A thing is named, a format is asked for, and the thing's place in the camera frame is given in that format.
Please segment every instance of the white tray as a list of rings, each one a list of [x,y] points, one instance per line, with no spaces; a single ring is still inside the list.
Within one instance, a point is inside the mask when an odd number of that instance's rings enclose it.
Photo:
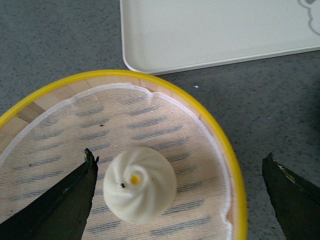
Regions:
[[[120,0],[123,60],[165,74],[320,50],[320,0]]]

